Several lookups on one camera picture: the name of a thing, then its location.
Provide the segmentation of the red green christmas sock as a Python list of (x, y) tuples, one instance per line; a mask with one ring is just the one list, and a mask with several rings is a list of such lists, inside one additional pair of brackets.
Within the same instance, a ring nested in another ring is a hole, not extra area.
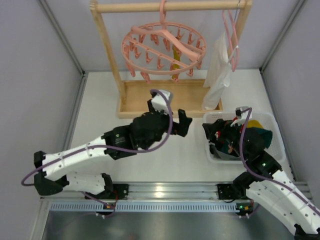
[(266, 149), (268, 149), (272, 143), (273, 132), (271, 130), (258, 127), (253, 127), (252, 129), (254, 129), (262, 137), (264, 140), (264, 146)]

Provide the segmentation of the yellow sock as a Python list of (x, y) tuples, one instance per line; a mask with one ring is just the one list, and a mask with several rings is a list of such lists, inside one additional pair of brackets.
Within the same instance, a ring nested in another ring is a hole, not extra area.
[[(176, 61), (179, 62), (181, 60), (181, 52), (180, 52), (180, 50), (175, 45), (173, 45), (172, 46), (172, 51), (173, 51), (173, 58)], [(178, 64), (173, 64), (172, 70), (180, 69), (180, 67), (181, 66), (178, 65)], [(179, 74), (177, 73), (177, 74), (172, 75), (171, 79), (177, 82), (179, 80)]]
[(248, 128), (258, 128), (258, 129), (264, 129), (264, 127), (260, 124), (258, 120), (249, 120), (247, 123)]

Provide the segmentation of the pink round clip hanger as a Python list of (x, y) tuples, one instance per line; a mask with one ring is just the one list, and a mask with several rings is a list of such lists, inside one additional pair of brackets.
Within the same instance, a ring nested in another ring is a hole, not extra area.
[[(192, 77), (195, 69), (201, 69), (206, 55), (207, 44), (202, 34), (188, 25), (167, 21), (165, 4), (164, 0), (160, 2), (158, 22), (133, 25), (121, 43), (131, 76), (140, 72), (147, 83), (152, 75), (166, 75), (171, 79), (175, 74)], [(180, 61), (174, 59), (173, 45), (181, 52)], [(180, 69), (172, 70), (173, 64)]]

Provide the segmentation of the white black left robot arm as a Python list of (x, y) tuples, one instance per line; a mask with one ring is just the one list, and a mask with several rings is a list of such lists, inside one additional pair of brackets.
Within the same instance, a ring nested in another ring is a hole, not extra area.
[(183, 109), (178, 110), (178, 122), (170, 120), (164, 110), (156, 110), (148, 102), (149, 111), (118, 126), (98, 138), (63, 152), (34, 153), (34, 166), (39, 170), (33, 184), (40, 196), (52, 196), (63, 191), (84, 192), (88, 197), (107, 199), (114, 192), (111, 176), (106, 173), (88, 175), (81, 169), (99, 160), (115, 161), (137, 154), (137, 150), (149, 150), (161, 141), (163, 134), (185, 137), (192, 118)]

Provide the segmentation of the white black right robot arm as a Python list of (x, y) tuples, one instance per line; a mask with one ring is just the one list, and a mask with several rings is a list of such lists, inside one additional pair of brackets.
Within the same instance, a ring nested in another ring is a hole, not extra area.
[(215, 157), (239, 157), (245, 172), (229, 185), (221, 183), (219, 199), (250, 199), (276, 217), (296, 240), (320, 238), (320, 210), (295, 186), (282, 166), (266, 152), (273, 139), (272, 131), (258, 121), (249, 121), (246, 128), (218, 119), (203, 123), (209, 151)]

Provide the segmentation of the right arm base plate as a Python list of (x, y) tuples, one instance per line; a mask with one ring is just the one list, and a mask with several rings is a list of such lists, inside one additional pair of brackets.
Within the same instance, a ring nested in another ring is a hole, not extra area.
[(233, 183), (217, 184), (217, 193), (219, 200), (248, 200), (246, 189)]

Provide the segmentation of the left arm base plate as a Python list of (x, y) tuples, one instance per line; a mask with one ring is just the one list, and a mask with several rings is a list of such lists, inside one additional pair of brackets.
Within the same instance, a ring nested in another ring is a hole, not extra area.
[(90, 199), (90, 197), (98, 200), (123, 200), (129, 193), (129, 185), (125, 183), (113, 183), (112, 186), (108, 185), (104, 191), (94, 195), (87, 192), (88, 196), (85, 196), (85, 199)]

